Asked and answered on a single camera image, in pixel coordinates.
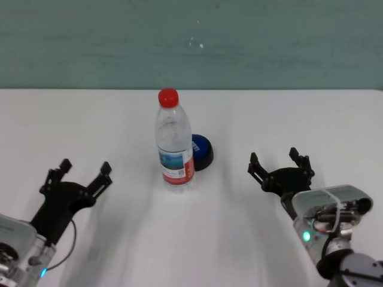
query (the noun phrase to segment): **bottle label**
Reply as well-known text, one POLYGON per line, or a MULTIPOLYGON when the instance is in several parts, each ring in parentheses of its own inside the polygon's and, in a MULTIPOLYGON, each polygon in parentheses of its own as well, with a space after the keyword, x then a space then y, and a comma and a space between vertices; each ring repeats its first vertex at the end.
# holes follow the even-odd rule
POLYGON ((158 149, 163 178, 170 184, 185 184, 194 175, 193 148, 181 152, 158 149))

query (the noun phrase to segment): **black cable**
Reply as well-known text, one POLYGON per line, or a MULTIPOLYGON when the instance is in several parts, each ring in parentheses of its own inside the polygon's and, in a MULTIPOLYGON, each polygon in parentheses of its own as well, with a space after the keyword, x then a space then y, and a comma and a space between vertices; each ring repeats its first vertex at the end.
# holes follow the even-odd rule
POLYGON ((341 221, 339 220, 338 225, 335 228, 335 231, 331 232, 329 236, 327 237, 326 242, 324 242, 324 245, 322 248, 322 255, 321 255, 322 260, 324 259, 324 257, 326 257, 327 247, 329 247, 331 240, 333 240, 336 237, 340 229, 341 229, 341 221))
POLYGON ((74 246, 76 245, 76 240, 77 240, 77 227, 76 227, 76 223, 74 223, 73 219, 71 219, 71 223, 73 224, 73 231, 74 231, 73 243, 72 243, 71 250, 69 251, 67 256, 64 257, 63 260, 61 260, 60 262, 58 262, 54 266, 51 266, 51 267, 47 268, 47 271, 50 271, 50 270, 55 269, 56 267, 60 266, 61 264, 63 264, 72 255, 73 250, 74 250, 74 246))

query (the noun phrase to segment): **cable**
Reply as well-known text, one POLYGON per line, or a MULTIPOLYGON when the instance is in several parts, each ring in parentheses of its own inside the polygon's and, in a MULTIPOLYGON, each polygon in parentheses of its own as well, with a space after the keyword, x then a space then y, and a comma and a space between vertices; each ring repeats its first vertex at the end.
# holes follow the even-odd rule
POLYGON ((58 262, 54 266, 47 268, 46 271, 50 271, 50 270, 55 269, 56 267, 60 266, 72 255, 73 250, 74 250, 74 246, 76 245, 76 240, 77 240, 77 227, 76 227, 76 223, 74 223, 73 219, 71 219, 71 223, 73 224, 73 231, 74 231, 73 243, 72 243, 71 250, 68 252, 67 256, 64 257, 63 260, 61 260, 60 262, 58 262))
POLYGON ((327 195, 329 197, 331 197, 333 200, 335 200, 336 202, 336 219, 335 219, 335 223, 334 223, 334 227, 332 229, 332 233, 335 232, 337 226, 339 225, 339 221, 341 219, 341 209, 342 209, 342 203, 341 203, 341 200, 339 198, 337 198, 334 194, 332 194, 330 191, 328 191, 327 189, 322 189, 323 192, 327 193, 327 195))

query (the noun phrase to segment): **red bottle cap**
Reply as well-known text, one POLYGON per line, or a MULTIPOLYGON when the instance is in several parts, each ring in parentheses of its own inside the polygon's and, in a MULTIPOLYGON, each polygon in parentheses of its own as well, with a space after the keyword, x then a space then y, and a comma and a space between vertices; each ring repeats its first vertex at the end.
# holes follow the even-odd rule
POLYGON ((163 108, 173 108, 178 105, 178 93, 174 88, 164 88, 158 94, 158 101, 163 108))

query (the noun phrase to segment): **green led light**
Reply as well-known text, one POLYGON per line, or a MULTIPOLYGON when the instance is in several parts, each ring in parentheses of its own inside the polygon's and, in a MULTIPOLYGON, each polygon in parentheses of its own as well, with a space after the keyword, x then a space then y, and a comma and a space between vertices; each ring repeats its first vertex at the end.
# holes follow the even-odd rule
POLYGON ((310 234, 310 232, 308 232, 308 231, 303 232, 303 234, 302 234, 302 238, 303 238, 303 241, 304 241, 304 242, 309 241, 310 238, 311 238, 311 234, 310 234))

